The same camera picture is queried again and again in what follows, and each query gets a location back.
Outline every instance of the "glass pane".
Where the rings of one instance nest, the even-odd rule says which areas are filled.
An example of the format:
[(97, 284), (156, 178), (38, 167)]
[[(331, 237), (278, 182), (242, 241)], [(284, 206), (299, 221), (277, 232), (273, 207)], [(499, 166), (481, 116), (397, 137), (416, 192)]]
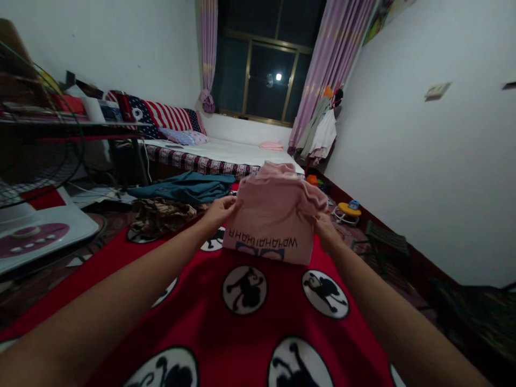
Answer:
[(219, 28), (274, 38), (281, 0), (220, 0)]
[(293, 123), (301, 103), (303, 96), (303, 88), (305, 87), (306, 75), (310, 67), (311, 55), (299, 54), (297, 60), (296, 74), (294, 82), (292, 83), (292, 90), (290, 90), (289, 104), (286, 107), (285, 121)]
[(216, 108), (242, 111), (248, 47), (244, 40), (217, 37), (217, 63), (211, 90)]
[(279, 21), (279, 40), (313, 47), (326, 0), (284, 0)]
[(253, 45), (246, 113), (281, 120), (294, 53)]

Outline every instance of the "pillow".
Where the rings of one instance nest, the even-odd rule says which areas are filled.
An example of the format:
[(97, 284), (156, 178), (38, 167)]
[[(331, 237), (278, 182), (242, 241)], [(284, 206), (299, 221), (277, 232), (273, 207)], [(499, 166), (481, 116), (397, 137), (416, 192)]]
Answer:
[(169, 128), (158, 128), (158, 130), (168, 140), (181, 145), (201, 145), (210, 141), (208, 137), (195, 131), (178, 132)]
[[(121, 104), (118, 101), (119, 98), (123, 98), (126, 103)], [(134, 121), (151, 124), (151, 126), (138, 128), (147, 135), (147, 138), (166, 138), (165, 136), (160, 136), (157, 128), (168, 128), (174, 131), (196, 131), (206, 134), (198, 111), (145, 101), (141, 98), (113, 90), (107, 93), (105, 99), (108, 101), (118, 101), (124, 117), (126, 117), (126, 114), (122, 106), (128, 105), (128, 113), (130, 117), (134, 118)]]

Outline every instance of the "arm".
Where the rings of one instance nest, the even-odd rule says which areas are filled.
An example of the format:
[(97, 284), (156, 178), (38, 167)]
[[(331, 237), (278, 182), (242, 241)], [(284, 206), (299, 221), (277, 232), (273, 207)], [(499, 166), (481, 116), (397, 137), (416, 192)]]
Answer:
[(215, 200), (199, 222), (99, 282), (25, 335), (0, 357), (0, 385), (84, 385), (234, 211), (235, 201), (231, 196)]
[(407, 386), (491, 385), (419, 311), (342, 242), (328, 215), (318, 215), (314, 229)]

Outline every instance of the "striped pillow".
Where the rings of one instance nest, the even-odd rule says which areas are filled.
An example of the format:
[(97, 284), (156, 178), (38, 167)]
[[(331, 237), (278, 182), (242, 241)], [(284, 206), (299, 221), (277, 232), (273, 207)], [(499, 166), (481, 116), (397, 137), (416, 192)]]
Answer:
[[(126, 95), (131, 107), (131, 115), (137, 122), (152, 124), (142, 129), (150, 138), (164, 138), (158, 132), (158, 127), (164, 127), (176, 131), (193, 130), (206, 134), (200, 113), (191, 109), (172, 107), (158, 102), (150, 102), (132, 95)], [(109, 101), (117, 101), (113, 90), (106, 95)]]

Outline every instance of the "white cloth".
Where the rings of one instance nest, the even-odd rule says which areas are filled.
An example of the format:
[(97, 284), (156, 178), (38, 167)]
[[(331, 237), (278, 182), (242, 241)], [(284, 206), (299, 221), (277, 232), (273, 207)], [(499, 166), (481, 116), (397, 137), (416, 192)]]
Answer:
[(332, 147), (333, 141), (337, 137), (337, 130), (335, 129), (335, 114), (333, 110), (328, 110), (321, 122), (317, 126), (316, 135), (313, 138), (312, 146), (310, 147), (310, 157), (315, 157), (314, 152), (317, 152), (317, 157), (322, 159), (328, 157), (329, 150)]

